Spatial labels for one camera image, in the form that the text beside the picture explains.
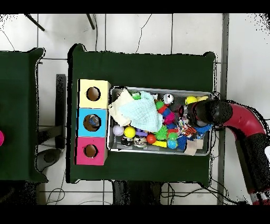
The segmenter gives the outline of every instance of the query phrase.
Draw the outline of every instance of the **blue box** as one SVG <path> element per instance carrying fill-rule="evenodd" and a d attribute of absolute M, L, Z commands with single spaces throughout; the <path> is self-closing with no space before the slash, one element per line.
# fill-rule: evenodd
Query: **blue box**
<path fill-rule="evenodd" d="M 87 115 L 95 114 L 101 119 L 101 126 L 98 130 L 90 132 L 83 126 L 84 118 Z M 106 109 L 79 108 L 79 130 L 78 137 L 106 137 L 107 133 L 107 114 Z"/>

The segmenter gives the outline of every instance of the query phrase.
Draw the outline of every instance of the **green spiky ball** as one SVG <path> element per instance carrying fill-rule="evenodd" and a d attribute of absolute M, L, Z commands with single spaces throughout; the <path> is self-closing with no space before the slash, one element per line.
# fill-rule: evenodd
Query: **green spiky ball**
<path fill-rule="evenodd" d="M 157 140 L 166 140 L 167 139 L 167 127 L 165 125 L 162 125 L 161 129 L 159 129 L 158 132 L 155 132 L 154 135 Z"/>
<path fill-rule="evenodd" d="M 157 101 L 156 102 L 156 108 L 159 110 L 161 107 L 163 107 L 164 103 L 162 101 Z"/>

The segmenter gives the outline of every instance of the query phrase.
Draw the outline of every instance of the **white ball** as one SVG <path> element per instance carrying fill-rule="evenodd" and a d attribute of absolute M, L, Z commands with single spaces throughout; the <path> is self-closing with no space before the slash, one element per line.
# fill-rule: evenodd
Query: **white ball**
<path fill-rule="evenodd" d="M 119 125 L 114 125 L 112 132 L 115 136 L 121 136 L 124 134 L 124 127 L 120 127 Z"/>

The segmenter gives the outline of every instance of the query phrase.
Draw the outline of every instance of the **green felt surface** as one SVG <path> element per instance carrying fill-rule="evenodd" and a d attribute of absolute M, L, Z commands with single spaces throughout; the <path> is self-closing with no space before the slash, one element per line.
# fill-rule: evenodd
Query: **green felt surface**
<path fill-rule="evenodd" d="M 208 185 L 209 155 L 181 156 L 109 151 L 104 166 L 74 165 L 74 140 L 78 79 L 107 80 L 112 86 L 212 92 L 215 60 L 212 52 L 203 56 L 85 52 L 84 47 L 78 44 L 69 51 L 69 60 L 72 112 L 69 117 L 71 131 L 67 132 L 67 137 L 71 137 L 71 182 L 77 179 L 113 179 L 194 181 Z"/>
<path fill-rule="evenodd" d="M 46 182 L 35 169 L 37 100 L 35 65 L 44 49 L 0 51 L 0 180 Z"/>

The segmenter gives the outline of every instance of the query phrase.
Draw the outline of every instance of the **pink box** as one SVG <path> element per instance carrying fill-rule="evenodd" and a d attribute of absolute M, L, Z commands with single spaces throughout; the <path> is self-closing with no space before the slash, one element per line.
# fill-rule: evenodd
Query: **pink box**
<path fill-rule="evenodd" d="M 107 158 L 105 137 L 78 137 L 77 141 L 77 165 L 104 165 L 104 162 Z M 98 149 L 98 153 L 94 158 L 89 158 L 85 155 L 84 148 L 87 145 L 94 145 Z"/>

